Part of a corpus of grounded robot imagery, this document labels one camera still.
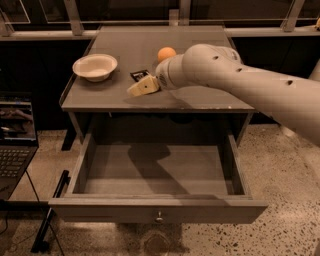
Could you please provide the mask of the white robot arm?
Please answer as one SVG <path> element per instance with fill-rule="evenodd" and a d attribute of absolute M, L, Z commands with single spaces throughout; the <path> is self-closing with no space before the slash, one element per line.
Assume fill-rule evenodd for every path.
<path fill-rule="evenodd" d="M 197 44 L 164 59 L 154 75 L 127 89 L 131 96 L 203 86 L 223 90 L 320 145 L 320 82 L 244 65 L 232 48 Z"/>

